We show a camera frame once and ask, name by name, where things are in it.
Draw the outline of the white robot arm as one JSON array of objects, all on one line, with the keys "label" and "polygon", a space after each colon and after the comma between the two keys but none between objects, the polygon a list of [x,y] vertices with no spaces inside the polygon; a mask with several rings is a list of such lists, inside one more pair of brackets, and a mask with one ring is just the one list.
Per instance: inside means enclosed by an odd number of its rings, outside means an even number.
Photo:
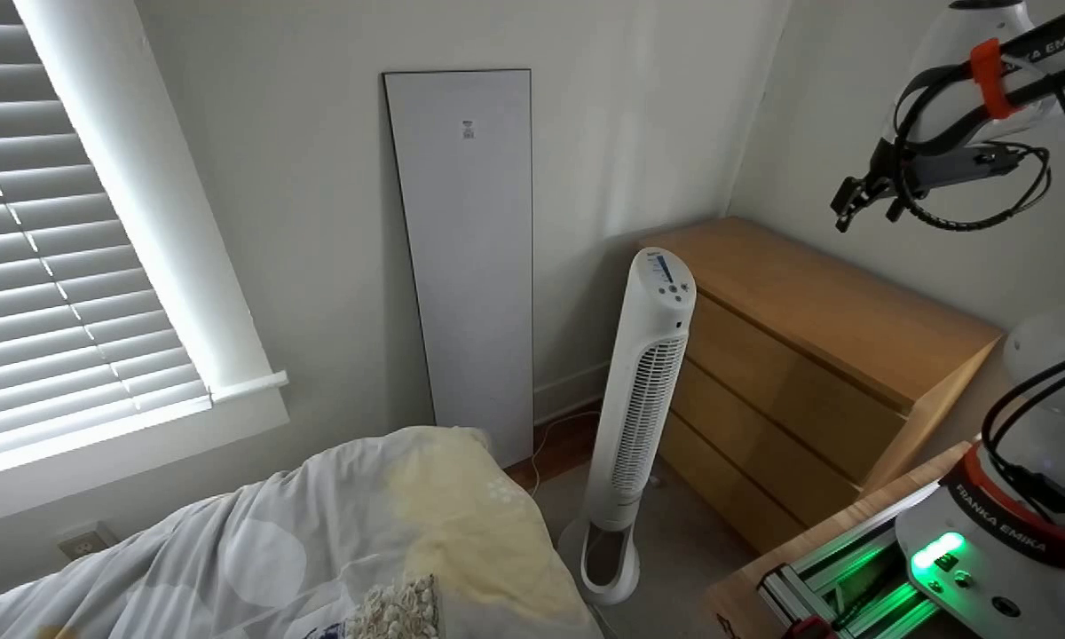
[{"label": "white robot arm", "polygon": [[[1029,130],[1052,115],[1065,117],[1065,14],[947,0],[833,220],[880,203],[933,231],[991,231],[1047,196],[1052,154]],[[893,535],[908,581],[964,628],[1065,639],[1065,304],[1014,322],[1001,356],[1011,387]]]}]

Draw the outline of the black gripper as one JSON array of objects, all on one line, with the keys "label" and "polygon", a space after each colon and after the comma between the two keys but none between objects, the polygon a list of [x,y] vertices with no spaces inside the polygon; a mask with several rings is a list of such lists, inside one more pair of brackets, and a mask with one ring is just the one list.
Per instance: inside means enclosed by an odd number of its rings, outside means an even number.
[{"label": "black gripper", "polygon": [[831,200],[833,227],[844,231],[857,208],[888,200],[888,218],[897,220],[917,200],[933,187],[1001,176],[1020,167],[1007,143],[960,145],[950,154],[908,154],[888,137],[878,143],[869,169],[844,176]]}]

